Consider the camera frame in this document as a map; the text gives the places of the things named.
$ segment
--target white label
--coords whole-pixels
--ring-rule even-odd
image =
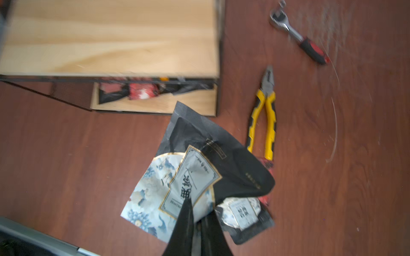
[[[195,205],[202,193],[222,176],[196,148],[189,146],[160,209],[178,218],[185,198]]]
[[[258,221],[256,213],[247,198],[241,198],[230,203],[229,208],[231,209],[241,230],[246,229]]]

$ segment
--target gold border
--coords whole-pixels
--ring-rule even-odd
[[[153,162],[153,161],[155,161],[155,160],[157,160],[158,158],[163,157],[163,156],[169,156],[169,155],[181,155],[181,156],[183,156],[183,155],[185,155],[185,154],[186,154],[186,152],[185,152],[185,153],[184,153],[184,152],[164,153],[164,154],[162,154],[162,155],[159,155],[159,156],[154,157],[151,162]]]
[[[194,204],[192,205],[192,208],[194,208],[194,206],[195,206],[195,204],[198,202],[198,200],[203,196],[203,194],[204,194],[210,187],[212,188],[212,190],[210,191],[210,192],[211,192],[211,197],[212,197],[212,204],[213,204],[213,207],[215,208],[214,184],[222,179],[222,175],[219,173],[218,169],[211,163],[211,161],[209,161],[209,159],[202,153],[202,151],[200,151],[199,149],[197,149],[196,147],[194,147],[194,146],[192,146],[192,145],[189,145],[188,148],[187,148],[187,150],[185,151],[185,153],[180,153],[180,152],[178,153],[178,154],[184,154],[184,157],[182,158],[180,164],[178,165],[178,169],[176,170],[176,172],[175,172],[175,174],[174,174],[174,177],[172,177],[171,181],[169,182],[169,190],[168,190],[168,193],[165,195],[164,199],[162,200],[162,202],[161,202],[161,204],[159,205],[159,208],[158,208],[158,210],[162,211],[163,213],[165,213],[165,214],[167,214],[167,215],[169,215],[169,216],[171,216],[171,215],[170,215],[169,213],[165,212],[164,210],[162,210],[161,207],[162,207],[163,203],[165,202],[165,199],[168,197],[169,193],[171,192],[171,184],[172,184],[172,182],[174,181],[175,177],[177,176],[177,174],[178,174],[178,172],[179,172],[179,170],[180,170],[181,164],[183,163],[183,161],[184,161],[184,159],[185,159],[185,157],[186,157],[186,154],[187,154],[187,152],[188,152],[188,150],[189,150],[190,148],[194,149],[194,150],[197,151],[199,154],[201,154],[201,156],[208,162],[208,164],[212,167],[212,169],[214,169],[214,171],[215,171],[215,172],[218,174],[218,176],[219,176],[219,178],[217,178],[217,179],[216,179],[214,182],[212,182],[208,187],[206,187],[206,189],[204,189],[204,191],[202,191],[202,193],[198,196],[198,198],[196,199],[196,201],[195,201]]]

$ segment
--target plywood panel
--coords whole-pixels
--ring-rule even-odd
[[[189,106],[204,116],[216,115],[217,86],[213,90],[196,90],[189,93],[172,95],[161,94],[147,100],[129,100],[128,97],[121,100],[98,104],[98,86],[94,85],[91,108],[106,111],[132,111],[146,113],[171,114],[178,101]]]
[[[4,75],[218,77],[213,0],[16,0]]]

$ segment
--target pliers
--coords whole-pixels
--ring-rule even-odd
[[[246,148],[252,153],[253,144],[255,142],[255,129],[256,122],[263,105],[266,107],[266,115],[268,118],[268,127],[266,132],[265,142],[265,158],[273,160],[273,147],[275,145],[276,136],[276,111],[275,111],[275,99],[276,94],[273,91],[273,70],[272,66],[266,68],[265,75],[261,82],[261,88],[256,93],[256,103],[253,108],[251,117],[248,123],[248,138],[246,140]]]

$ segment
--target scratch on floor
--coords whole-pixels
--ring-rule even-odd
[[[324,50],[325,46],[323,45],[322,40],[320,40],[320,43],[321,43],[321,45],[322,45],[322,47],[323,47],[323,51],[325,51],[326,55],[327,55],[327,56],[329,56],[329,54],[326,52],[326,50]],[[335,73],[336,73],[337,84],[338,84],[337,88],[339,89],[339,88],[340,88],[340,80],[339,80],[339,76],[337,75],[337,71],[336,71],[335,65],[333,64],[332,59],[329,59],[329,60],[330,60],[330,63],[332,64],[333,70],[334,70],[334,71],[335,71]]]
[[[349,10],[347,11],[347,13],[344,14],[344,19],[342,22],[342,42],[343,45],[346,44],[346,38],[347,38],[347,34],[349,32],[350,29],[350,23],[352,20],[352,16],[353,13],[355,12],[355,8],[356,8],[356,2],[353,2],[350,7]]]
[[[329,159],[326,159],[327,163],[330,163],[333,160],[333,157],[335,156],[336,152],[336,147],[337,147],[337,115],[336,115],[336,108],[335,108],[335,103],[333,102],[332,98],[332,104],[333,104],[333,111],[335,112],[335,126],[336,126],[336,131],[335,131],[335,144],[333,145],[333,152],[332,155],[330,156]]]
[[[95,65],[95,63],[93,63],[93,64],[91,64],[91,65],[89,65],[89,66],[87,66],[87,67],[84,67],[84,66],[79,65],[79,64],[77,64],[76,66],[77,66],[77,67],[80,67],[80,68],[89,68],[89,67],[92,67],[92,66],[94,66],[94,65]]]
[[[369,90],[369,88],[367,87],[367,84],[366,84],[365,80],[363,79],[363,77],[362,77],[362,75],[360,74],[360,72],[357,72],[357,75],[358,75],[358,77],[360,78],[360,80],[362,80],[362,82],[363,82],[363,87],[369,92],[370,102],[373,103],[373,99],[371,98],[370,90]],[[360,97],[360,98],[363,98],[364,100],[367,101],[365,95],[363,95],[363,97]]]
[[[339,17],[337,15],[337,6],[335,6],[334,8],[330,9],[330,13],[329,13],[329,20],[328,20],[328,26],[327,26],[327,44],[326,44],[326,51],[329,52],[330,48],[329,45],[331,43],[330,38],[335,34],[335,23],[338,22]]]

